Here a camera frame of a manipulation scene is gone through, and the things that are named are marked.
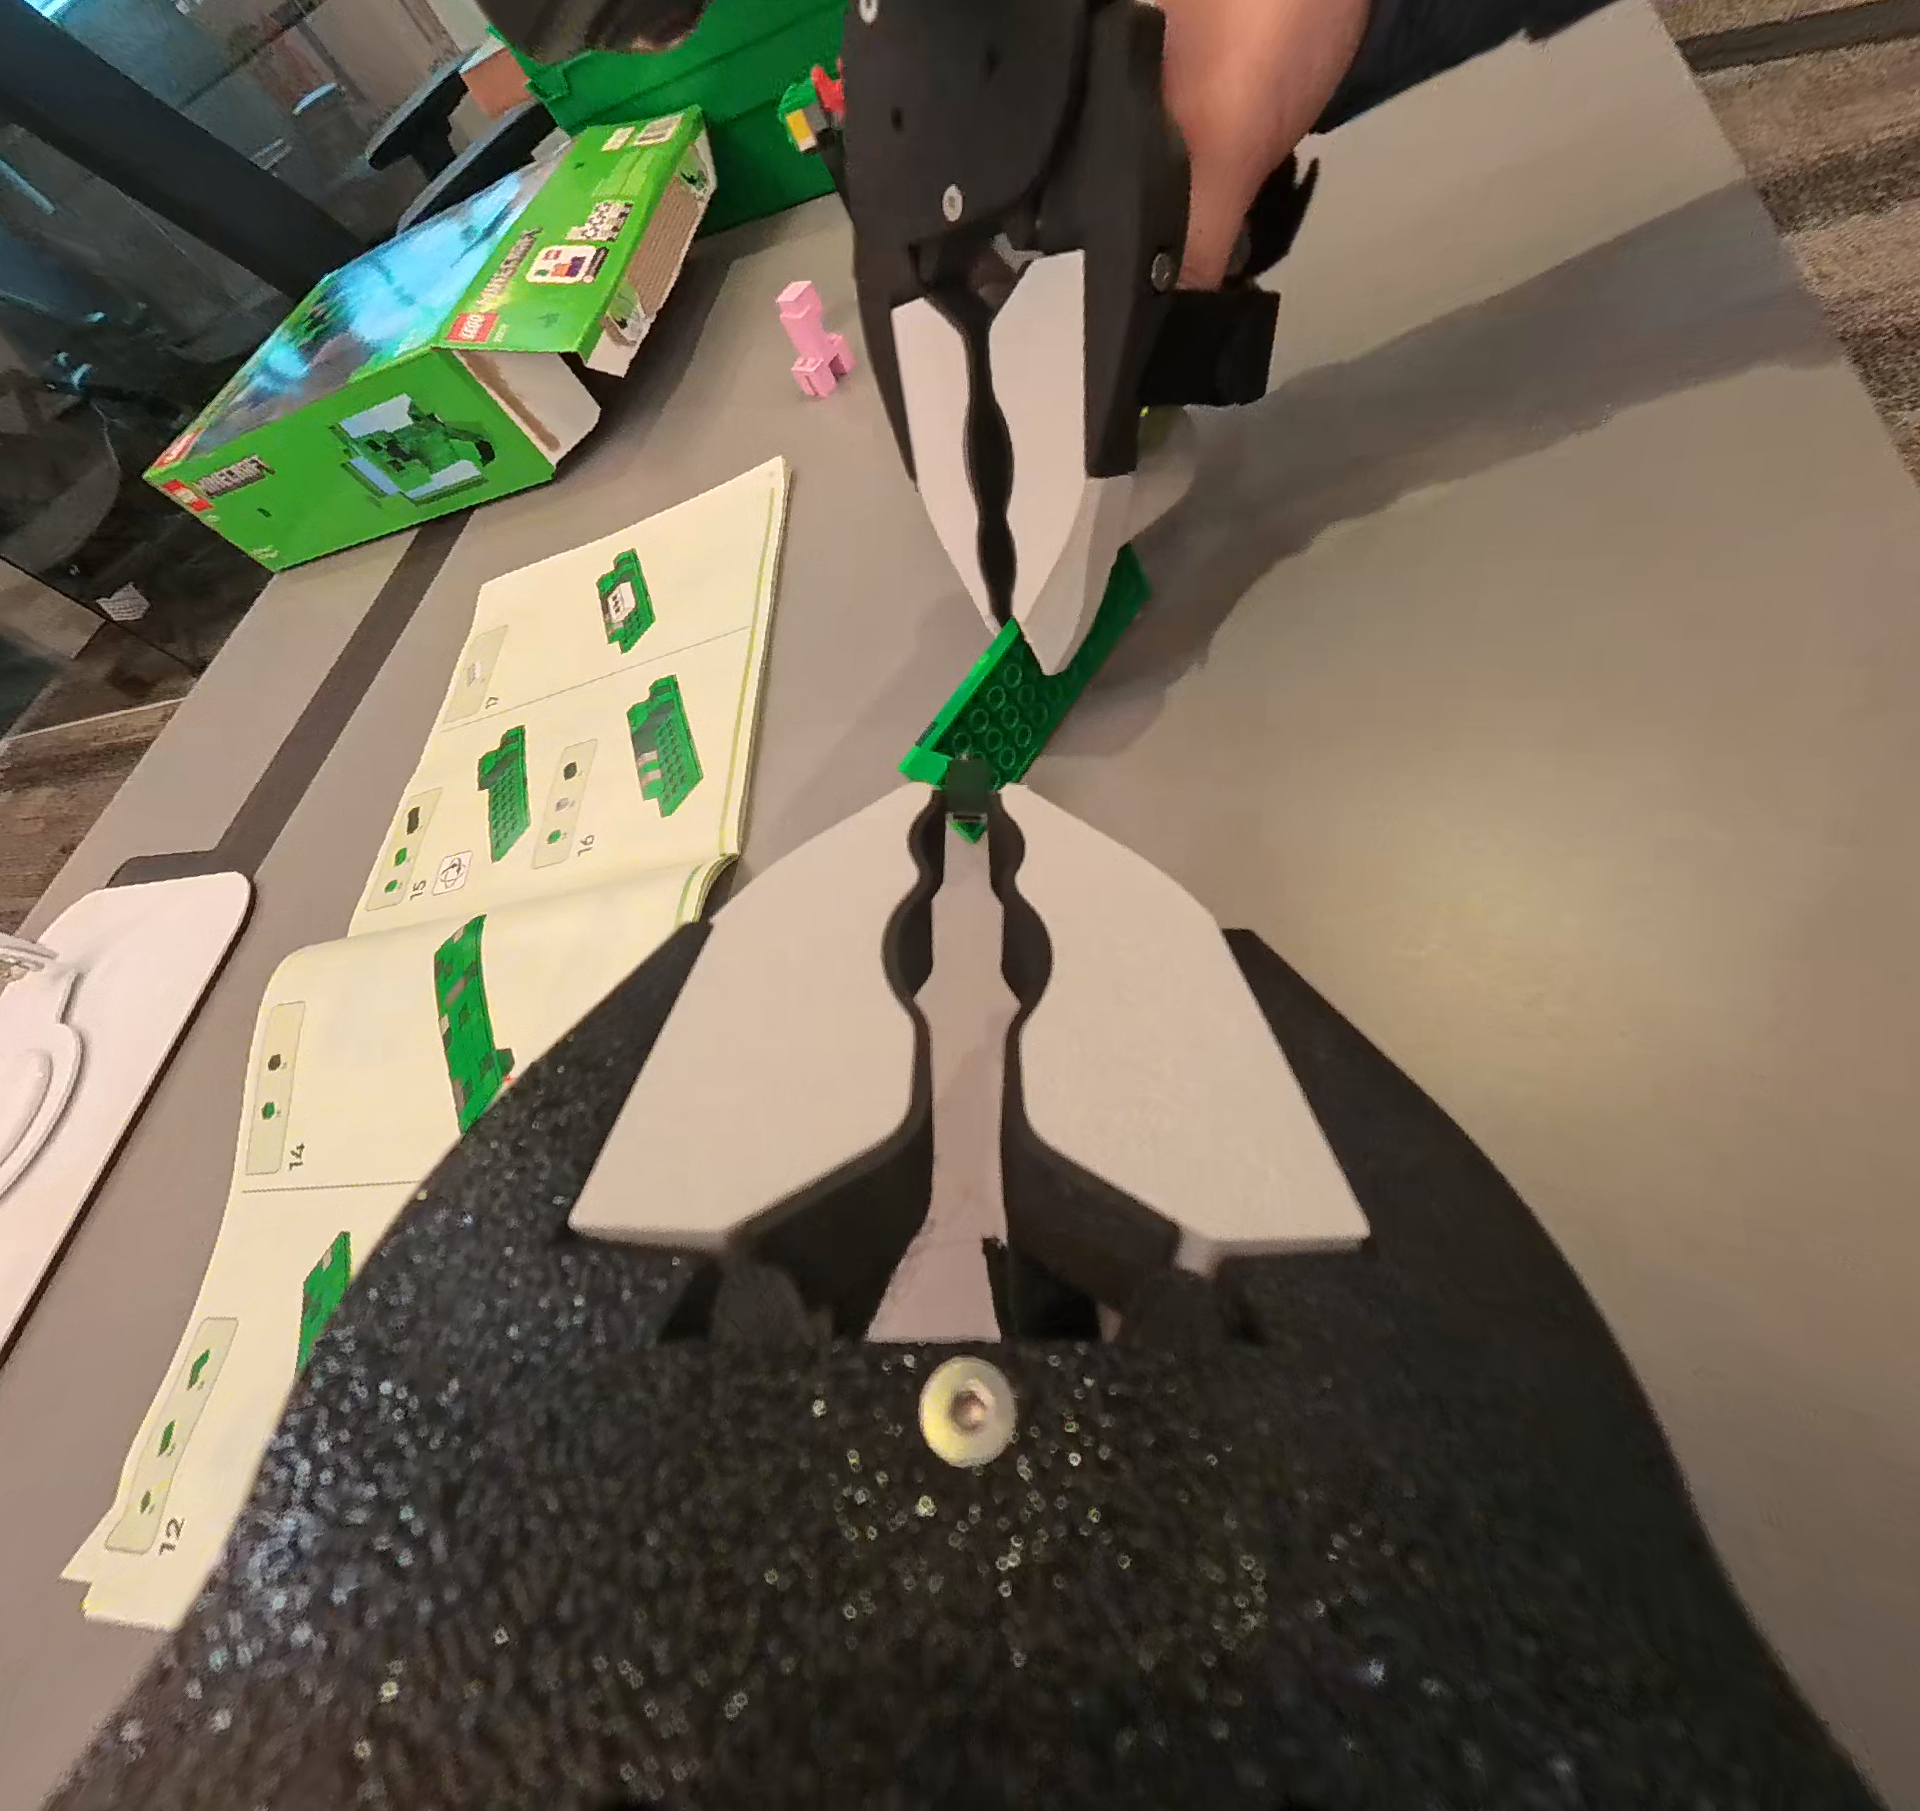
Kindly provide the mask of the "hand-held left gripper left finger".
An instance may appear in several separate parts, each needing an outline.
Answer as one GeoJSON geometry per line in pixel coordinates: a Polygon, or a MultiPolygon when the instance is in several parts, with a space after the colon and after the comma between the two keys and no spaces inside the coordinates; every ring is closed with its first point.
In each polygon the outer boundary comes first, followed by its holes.
{"type": "Polygon", "coordinates": [[[574,1232],[747,1248],[905,1138],[928,1090],[940,798],[901,786],[717,914],[576,1200],[574,1232]]]}

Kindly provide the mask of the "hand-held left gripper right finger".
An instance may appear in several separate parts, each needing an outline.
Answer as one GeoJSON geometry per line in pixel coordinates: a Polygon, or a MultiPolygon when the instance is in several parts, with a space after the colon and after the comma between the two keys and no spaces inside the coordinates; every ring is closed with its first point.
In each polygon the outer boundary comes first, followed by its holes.
{"type": "Polygon", "coordinates": [[[1045,1264],[1353,1252],[1367,1214],[1229,936],[1139,852],[1027,788],[996,816],[1020,1014],[1007,1222],[1045,1264]]]}

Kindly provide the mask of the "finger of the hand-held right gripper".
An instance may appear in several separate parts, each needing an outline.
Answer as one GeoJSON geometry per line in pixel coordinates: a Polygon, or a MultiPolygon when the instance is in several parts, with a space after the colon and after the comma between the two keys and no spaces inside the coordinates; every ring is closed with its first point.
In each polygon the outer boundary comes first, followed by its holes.
{"type": "Polygon", "coordinates": [[[985,292],[926,292],[890,312],[906,456],[926,516],[986,628],[1013,620],[1015,446],[996,396],[985,292]]]}
{"type": "Polygon", "coordinates": [[[1143,466],[1090,474],[1087,318],[1080,250],[1030,262],[995,316],[995,400],[1013,448],[1013,618],[1043,662],[1079,652],[1118,552],[1157,528],[1197,480],[1197,426],[1184,408],[1135,416],[1143,466]]]}

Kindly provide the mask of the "green brick plate assembly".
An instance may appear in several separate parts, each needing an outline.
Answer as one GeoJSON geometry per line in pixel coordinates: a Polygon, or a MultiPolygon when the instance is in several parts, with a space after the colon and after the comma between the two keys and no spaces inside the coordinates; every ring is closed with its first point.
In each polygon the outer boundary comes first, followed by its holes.
{"type": "Polygon", "coordinates": [[[1132,546],[1116,554],[1087,638],[1063,672],[1045,672],[1018,624],[1007,624],[909,748],[898,770],[944,788],[961,762],[981,762],[993,788],[1029,778],[1068,714],[1139,622],[1150,584],[1132,546]]]}

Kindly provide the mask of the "grey desk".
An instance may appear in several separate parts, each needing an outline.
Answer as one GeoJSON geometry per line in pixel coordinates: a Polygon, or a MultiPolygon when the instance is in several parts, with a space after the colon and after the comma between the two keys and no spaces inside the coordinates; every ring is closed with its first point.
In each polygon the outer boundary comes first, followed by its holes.
{"type": "MultiPolygon", "coordinates": [[[[1916,1807],[1916,488],[1668,30],[1622,4],[1325,146],[1279,388],[1202,420],[1150,618],[1038,768],[1464,1128],[1638,1368],[1741,1594],[1916,1807]]],[[[278,576],[32,912],[142,858],[253,920],[5,1360],[5,1807],[159,1650],[60,1570],[227,1204],[276,964],[347,932],[495,574],[782,456],[747,872],[880,796],[983,628],[826,200],[709,240],[583,462],[278,576]]]]}

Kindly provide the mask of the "person's right hand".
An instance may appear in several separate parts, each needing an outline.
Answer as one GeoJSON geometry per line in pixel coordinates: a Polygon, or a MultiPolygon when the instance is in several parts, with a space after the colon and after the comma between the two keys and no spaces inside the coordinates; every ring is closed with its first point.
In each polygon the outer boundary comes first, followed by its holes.
{"type": "Polygon", "coordinates": [[[1189,156],[1181,284],[1217,288],[1267,180],[1351,70],[1373,0],[1158,0],[1165,106],[1189,156]]]}

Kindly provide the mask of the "pink brick pig figure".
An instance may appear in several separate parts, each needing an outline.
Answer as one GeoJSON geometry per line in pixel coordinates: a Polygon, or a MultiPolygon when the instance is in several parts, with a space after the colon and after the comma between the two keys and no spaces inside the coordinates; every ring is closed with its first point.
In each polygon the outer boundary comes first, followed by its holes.
{"type": "Polygon", "coordinates": [[[813,282],[790,282],[776,300],[781,328],[792,348],[790,374],[811,398],[829,398],[855,372],[849,340],[826,324],[825,304],[813,282]]]}

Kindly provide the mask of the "black brick tower model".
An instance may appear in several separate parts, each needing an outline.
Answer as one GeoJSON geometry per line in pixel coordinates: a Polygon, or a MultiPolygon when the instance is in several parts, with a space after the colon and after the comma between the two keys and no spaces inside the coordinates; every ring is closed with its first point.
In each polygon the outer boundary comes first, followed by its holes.
{"type": "Polygon", "coordinates": [[[813,64],[792,80],[781,94],[778,118],[796,154],[839,164],[847,130],[844,62],[813,64]]]}

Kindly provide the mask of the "green plastic bin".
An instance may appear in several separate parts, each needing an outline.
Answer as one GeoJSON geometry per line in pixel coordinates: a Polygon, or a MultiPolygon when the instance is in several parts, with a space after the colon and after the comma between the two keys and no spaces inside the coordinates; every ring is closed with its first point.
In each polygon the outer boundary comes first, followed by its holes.
{"type": "Polygon", "coordinates": [[[717,178],[704,226],[722,234],[835,192],[825,160],[794,148],[781,100],[814,66],[835,66],[849,6],[850,0],[711,0],[679,48],[595,50],[562,64],[522,50],[515,58],[530,94],[570,134],[700,110],[717,178]]]}

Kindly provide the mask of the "open building instruction booklet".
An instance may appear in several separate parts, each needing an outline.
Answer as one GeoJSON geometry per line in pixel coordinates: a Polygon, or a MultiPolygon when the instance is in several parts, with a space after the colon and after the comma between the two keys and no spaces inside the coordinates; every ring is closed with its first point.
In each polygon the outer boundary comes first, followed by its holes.
{"type": "Polygon", "coordinates": [[[482,586],[348,934],[276,966],[204,1282],[64,1570],[182,1624],[331,1316],[421,1184],[743,852],[792,470],[482,586]]]}

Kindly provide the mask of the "black office chair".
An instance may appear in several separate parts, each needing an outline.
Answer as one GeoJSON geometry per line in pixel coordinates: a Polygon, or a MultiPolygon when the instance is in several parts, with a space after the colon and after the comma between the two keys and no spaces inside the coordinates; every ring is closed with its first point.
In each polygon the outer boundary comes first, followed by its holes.
{"type": "Polygon", "coordinates": [[[432,184],[459,162],[455,118],[468,102],[468,84],[461,60],[435,70],[418,90],[400,104],[381,132],[365,148],[365,164],[375,174],[415,164],[432,184]]]}

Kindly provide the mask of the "green toy set box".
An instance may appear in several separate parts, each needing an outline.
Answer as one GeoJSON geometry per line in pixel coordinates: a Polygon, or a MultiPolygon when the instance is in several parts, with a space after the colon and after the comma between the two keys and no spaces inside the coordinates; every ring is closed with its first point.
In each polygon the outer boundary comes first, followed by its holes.
{"type": "Polygon", "coordinates": [[[274,574],[552,482],[715,186],[693,106],[562,134],[325,278],[145,482],[274,574]]]}

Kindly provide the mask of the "black board on white stand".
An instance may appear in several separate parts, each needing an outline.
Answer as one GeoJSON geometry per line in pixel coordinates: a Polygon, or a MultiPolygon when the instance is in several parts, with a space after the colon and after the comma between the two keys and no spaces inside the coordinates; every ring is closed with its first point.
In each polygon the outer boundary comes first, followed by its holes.
{"type": "Polygon", "coordinates": [[[36,1308],[248,922],[234,870],[95,890],[5,936],[2,1346],[36,1308]]]}

